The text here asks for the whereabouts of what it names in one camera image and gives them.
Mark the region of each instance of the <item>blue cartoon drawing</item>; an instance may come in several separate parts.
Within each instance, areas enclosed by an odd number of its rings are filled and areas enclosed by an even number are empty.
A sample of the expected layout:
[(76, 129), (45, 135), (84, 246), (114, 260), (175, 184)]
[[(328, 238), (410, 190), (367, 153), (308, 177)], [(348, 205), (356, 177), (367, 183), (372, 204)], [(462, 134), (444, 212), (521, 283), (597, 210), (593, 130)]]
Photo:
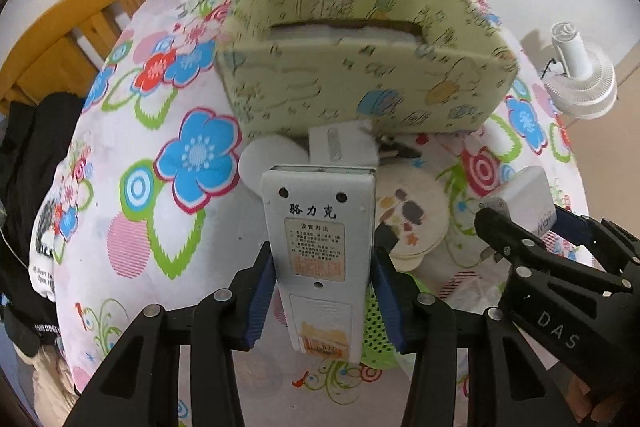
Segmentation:
[(356, 112), (366, 116), (386, 116), (392, 114), (401, 102), (402, 97), (393, 89), (373, 89), (362, 97)]

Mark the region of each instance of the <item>round coaster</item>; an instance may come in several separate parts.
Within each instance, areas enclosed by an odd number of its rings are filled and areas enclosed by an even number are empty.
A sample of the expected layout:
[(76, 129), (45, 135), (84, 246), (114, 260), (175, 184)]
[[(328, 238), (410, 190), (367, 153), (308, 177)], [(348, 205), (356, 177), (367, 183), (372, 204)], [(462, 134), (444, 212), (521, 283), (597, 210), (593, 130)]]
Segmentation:
[(422, 169), (405, 163), (383, 165), (376, 176), (376, 221), (398, 236), (390, 254), (396, 269), (411, 271), (447, 233), (444, 189)]

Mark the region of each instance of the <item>white remote control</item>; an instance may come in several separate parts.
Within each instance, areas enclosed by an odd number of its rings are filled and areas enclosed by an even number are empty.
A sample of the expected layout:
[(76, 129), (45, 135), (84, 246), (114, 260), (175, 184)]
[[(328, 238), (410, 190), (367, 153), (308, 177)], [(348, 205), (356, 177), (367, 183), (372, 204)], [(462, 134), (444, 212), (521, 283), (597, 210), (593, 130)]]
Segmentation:
[(297, 351), (360, 362), (375, 190), (368, 168), (278, 166), (262, 175), (276, 279)]

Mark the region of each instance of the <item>tissue box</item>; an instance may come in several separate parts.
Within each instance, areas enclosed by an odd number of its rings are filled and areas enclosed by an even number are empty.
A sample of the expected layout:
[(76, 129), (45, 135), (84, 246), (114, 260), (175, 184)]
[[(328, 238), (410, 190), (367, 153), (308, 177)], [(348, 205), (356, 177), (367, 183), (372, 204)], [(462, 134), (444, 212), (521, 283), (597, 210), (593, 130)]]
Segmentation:
[(518, 71), (468, 0), (232, 0), (216, 67), (249, 138), (357, 118), (473, 131)]

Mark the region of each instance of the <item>floral tablecloth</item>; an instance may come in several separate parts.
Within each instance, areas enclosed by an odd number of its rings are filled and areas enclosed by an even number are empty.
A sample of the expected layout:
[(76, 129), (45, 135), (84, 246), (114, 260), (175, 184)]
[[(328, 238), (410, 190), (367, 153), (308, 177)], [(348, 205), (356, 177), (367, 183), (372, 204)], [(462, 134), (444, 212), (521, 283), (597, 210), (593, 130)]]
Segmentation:
[[(56, 301), (80, 391), (145, 305), (196, 304), (252, 265), (267, 239), (262, 202), (239, 182), (244, 140), (212, 67), (229, 3), (143, 4), (95, 80), (36, 219), (32, 283)], [(482, 129), (402, 138), (422, 152), (415, 168), (435, 176), (449, 199), (449, 232), (414, 273), (456, 302), (461, 283), (494, 277), (499, 286), (504, 279), (492, 259), (481, 263), (472, 200), (540, 164), (556, 203), (587, 213), (558, 112), (518, 42), (508, 31), (503, 36), (518, 55), (520, 76)], [(545, 239), (552, 251), (591, 262), (588, 252)], [(293, 351), (278, 304), (276, 293), (255, 349), (234, 355), (246, 424), (399, 425), (409, 388), (404, 372)], [(183, 349), (178, 411), (186, 426), (188, 363)], [(463, 418), (464, 360), (458, 376)]]

